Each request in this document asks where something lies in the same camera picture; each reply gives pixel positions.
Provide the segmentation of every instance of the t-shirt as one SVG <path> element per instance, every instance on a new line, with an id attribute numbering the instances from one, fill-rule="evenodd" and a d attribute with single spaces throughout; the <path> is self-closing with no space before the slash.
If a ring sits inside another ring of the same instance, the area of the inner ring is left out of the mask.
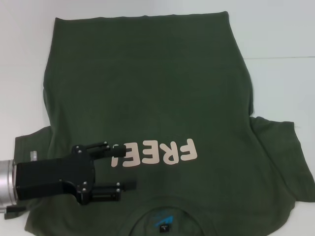
<path id="1" fill-rule="evenodd" d="M 87 206 L 37 200 L 36 236 L 266 236 L 315 201 L 294 124 L 251 117 L 227 12 L 57 18 L 44 101 L 51 126 L 16 139 L 17 163 L 108 141 L 128 152 L 95 161 L 96 183 L 137 188 Z"/>

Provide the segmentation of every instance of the folded t-shirt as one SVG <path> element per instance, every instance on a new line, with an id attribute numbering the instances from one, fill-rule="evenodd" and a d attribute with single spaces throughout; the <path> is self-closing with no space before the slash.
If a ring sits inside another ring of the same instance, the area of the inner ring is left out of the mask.
<path id="1" fill-rule="evenodd" d="M 266 236 L 315 200 L 293 123 L 250 117 L 227 12 L 56 19 L 44 100 L 51 126 L 16 139 L 17 163 L 108 141 L 128 152 L 96 161 L 96 183 L 137 189 L 87 206 L 21 203 L 37 236 Z"/>

